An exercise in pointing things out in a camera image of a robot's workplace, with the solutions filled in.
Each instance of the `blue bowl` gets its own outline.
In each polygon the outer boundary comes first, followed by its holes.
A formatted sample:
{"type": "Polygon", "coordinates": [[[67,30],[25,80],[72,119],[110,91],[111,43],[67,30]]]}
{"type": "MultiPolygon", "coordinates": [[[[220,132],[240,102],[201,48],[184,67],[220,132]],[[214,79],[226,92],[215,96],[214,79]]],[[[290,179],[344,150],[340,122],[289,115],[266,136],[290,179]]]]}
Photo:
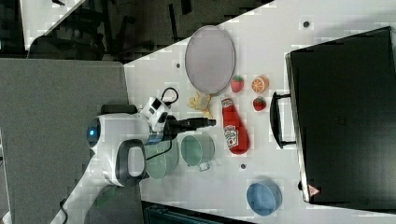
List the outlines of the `blue bowl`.
{"type": "Polygon", "coordinates": [[[247,189],[247,202],[250,208],[260,216],[269,216],[282,203],[279,187],[271,180],[250,185],[247,189]]]}

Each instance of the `suitcase handle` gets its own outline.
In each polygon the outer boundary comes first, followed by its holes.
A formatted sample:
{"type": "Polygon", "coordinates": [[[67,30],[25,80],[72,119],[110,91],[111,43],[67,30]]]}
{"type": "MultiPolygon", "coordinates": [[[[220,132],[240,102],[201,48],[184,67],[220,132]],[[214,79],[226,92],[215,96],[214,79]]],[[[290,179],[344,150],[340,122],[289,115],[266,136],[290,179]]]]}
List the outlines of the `suitcase handle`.
{"type": "Polygon", "coordinates": [[[279,104],[277,103],[278,100],[283,98],[289,98],[290,94],[283,94],[279,95],[276,92],[273,94],[273,98],[271,101],[271,109],[270,109],[270,122],[271,122],[271,130],[274,134],[274,138],[280,148],[286,145],[293,145],[296,144],[296,141],[286,142],[283,141],[282,137],[282,123],[280,121],[280,114],[279,114],[279,104]]]}

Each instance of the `white robot body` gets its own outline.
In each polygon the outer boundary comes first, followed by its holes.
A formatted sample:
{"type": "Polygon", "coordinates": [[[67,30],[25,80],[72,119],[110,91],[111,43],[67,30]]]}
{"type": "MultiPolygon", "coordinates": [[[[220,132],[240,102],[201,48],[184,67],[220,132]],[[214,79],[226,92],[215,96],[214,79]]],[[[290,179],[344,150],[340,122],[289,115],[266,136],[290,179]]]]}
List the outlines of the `white robot body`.
{"type": "Polygon", "coordinates": [[[63,204],[64,211],[60,210],[51,224],[64,223],[66,214],[66,223],[84,223],[85,216],[104,187],[124,187],[127,178],[125,175],[138,177],[145,173],[146,158],[142,146],[149,139],[150,127],[148,119],[142,114],[99,116],[90,125],[87,135],[95,154],[84,175],[63,204]],[[131,139],[140,142],[142,146],[122,147],[131,139]],[[120,158],[126,159],[127,162],[121,162],[120,158]],[[128,174],[121,174],[121,171],[127,171],[128,174]]]}
{"type": "MultiPolygon", "coordinates": [[[[135,139],[145,145],[149,139],[150,128],[148,120],[141,114],[109,114],[99,116],[101,133],[98,143],[92,149],[96,151],[103,166],[103,175],[113,185],[124,187],[116,177],[117,157],[120,144],[129,139],[135,139]]],[[[128,173],[135,177],[141,175],[144,169],[142,150],[129,148],[128,173]]]]}

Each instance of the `ketchup label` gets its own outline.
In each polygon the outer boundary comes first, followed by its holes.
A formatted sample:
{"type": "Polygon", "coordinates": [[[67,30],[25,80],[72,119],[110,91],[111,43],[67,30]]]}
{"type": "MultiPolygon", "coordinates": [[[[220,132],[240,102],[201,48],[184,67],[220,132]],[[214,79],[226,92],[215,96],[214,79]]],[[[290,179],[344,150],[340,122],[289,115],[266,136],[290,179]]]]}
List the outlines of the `ketchup label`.
{"type": "Polygon", "coordinates": [[[238,146],[238,131],[235,129],[235,126],[229,125],[224,127],[224,135],[228,148],[238,146]]]}
{"type": "Polygon", "coordinates": [[[221,104],[223,107],[228,107],[230,105],[233,105],[233,101],[231,99],[226,99],[226,100],[221,101],[221,104]]]}

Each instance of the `yellow object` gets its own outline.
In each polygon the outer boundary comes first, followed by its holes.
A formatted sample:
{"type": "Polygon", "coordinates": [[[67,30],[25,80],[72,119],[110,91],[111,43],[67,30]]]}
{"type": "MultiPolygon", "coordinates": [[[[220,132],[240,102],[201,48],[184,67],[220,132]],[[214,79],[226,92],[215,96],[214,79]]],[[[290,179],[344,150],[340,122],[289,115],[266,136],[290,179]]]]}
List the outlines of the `yellow object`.
{"type": "Polygon", "coordinates": [[[209,102],[211,98],[212,97],[210,95],[206,95],[197,91],[195,93],[195,97],[191,97],[189,99],[188,106],[192,109],[201,110],[204,112],[205,116],[207,116],[209,119],[213,119],[213,116],[209,110],[209,102]]]}

